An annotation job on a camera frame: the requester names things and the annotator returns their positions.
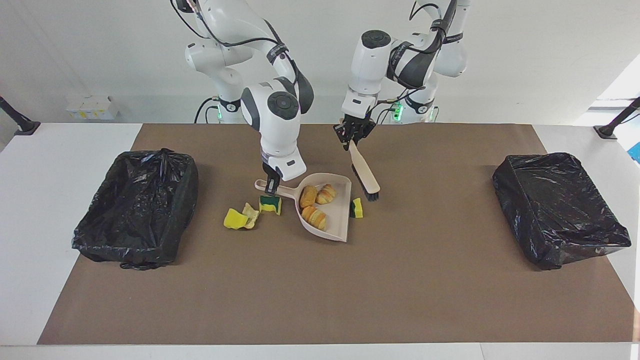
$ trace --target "black bristles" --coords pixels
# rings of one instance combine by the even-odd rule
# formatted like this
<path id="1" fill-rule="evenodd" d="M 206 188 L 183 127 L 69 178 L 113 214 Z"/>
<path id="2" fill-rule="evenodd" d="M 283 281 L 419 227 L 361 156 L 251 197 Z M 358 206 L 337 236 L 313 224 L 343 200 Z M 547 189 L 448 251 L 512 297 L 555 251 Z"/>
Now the black bristles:
<path id="1" fill-rule="evenodd" d="M 358 182 L 360 183 L 360 186 L 362 186 L 362 190 L 364 191 L 364 195 L 367 198 L 367 200 L 370 202 L 377 201 L 380 198 L 380 192 L 377 192 L 377 193 L 367 192 L 367 188 L 364 187 L 362 180 L 360 180 L 360 176 L 358 175 L 358 171 L 356 170 L 356 167 L 351 165 L 351 169 L 353 170 L 353 173 L 356 174 L 356 177 L 358 178 Z"/>

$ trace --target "brush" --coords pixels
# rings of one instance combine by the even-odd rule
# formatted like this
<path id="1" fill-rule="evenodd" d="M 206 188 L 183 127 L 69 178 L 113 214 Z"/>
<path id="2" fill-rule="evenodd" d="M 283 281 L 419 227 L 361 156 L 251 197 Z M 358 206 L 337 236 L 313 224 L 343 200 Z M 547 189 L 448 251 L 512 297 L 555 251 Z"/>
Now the brush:
<path id="1" fill-rule="evenodd" d="M 362 185 L 362 190 L 364 190 L 367 200 L 378 200 L 380 197 L 380 185 L 353 140 L 349 144 L 349 153 L 351 154 L 351 168 L 354 174 L 356 174 L 360 185 Z"/>

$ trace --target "black garbage bag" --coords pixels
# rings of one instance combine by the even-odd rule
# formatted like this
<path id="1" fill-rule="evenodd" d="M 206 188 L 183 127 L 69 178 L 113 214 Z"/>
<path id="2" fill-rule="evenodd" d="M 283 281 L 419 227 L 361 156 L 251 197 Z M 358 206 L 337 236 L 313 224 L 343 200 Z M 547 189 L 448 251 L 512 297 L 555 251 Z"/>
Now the black garbage bag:
<path id="1" fill-rule="evenodd" d="M 173 262 L 198 198 L 193 158 L 168 149 L 120 154 L 74 231 L 93 261 L 148 270 Z"/>
<path id="2" fill-rule="evenodd" d="M 631 246 L 627 229 L 571 154 L 507 156 L 493 186 L 525 256 L 542 270 Z"/>

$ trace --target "dustpan handle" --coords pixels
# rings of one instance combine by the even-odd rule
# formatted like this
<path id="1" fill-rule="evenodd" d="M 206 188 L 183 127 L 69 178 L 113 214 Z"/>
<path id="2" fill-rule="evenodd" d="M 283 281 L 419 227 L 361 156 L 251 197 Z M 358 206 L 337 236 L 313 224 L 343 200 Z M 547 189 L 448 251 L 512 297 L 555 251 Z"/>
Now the dustpan handle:
<path id="1" fill-rule="evenodd" d="M 264 191 L 267 187 L 267 182 L 265 180 L 256 180 L 254 185 L 256 189 Z M 296 200 L 296 189 L 280 185 L 276 190 L 276 195 Z"/>

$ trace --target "white wall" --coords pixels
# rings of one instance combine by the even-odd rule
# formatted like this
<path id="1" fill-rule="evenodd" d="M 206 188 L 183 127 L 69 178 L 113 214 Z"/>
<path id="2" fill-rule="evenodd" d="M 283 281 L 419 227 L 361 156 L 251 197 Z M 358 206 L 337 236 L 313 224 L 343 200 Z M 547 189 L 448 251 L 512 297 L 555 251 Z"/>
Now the white wall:
<path id="1" fill-rule="evenodd" d="M 412 1 L 248 0 L 287 42 L 317 94 L 306 121 L 340 116 L 353 48 L 372 28 L 404 38 Z M 470 67 L 443 79 L 438 121 L 569 124 L 640 53 L 637 0 L 476 1 Z M 125 122 L 189 122 L 215 94 L 184 62 L 194 36 L 167 1 L 0 2 L 0 94 L 34 120 L 68 121 L 67 95 L 111 95 Z M 262 56 L 236 67 L 275 75 Z M 400 93 L 388 83 L 384 97 Z"/>
<path id="2" fill-rule="evenodd" d="M 599 99 L 634 99 L 640 96 L 640 55 L 618 76 Z"/>

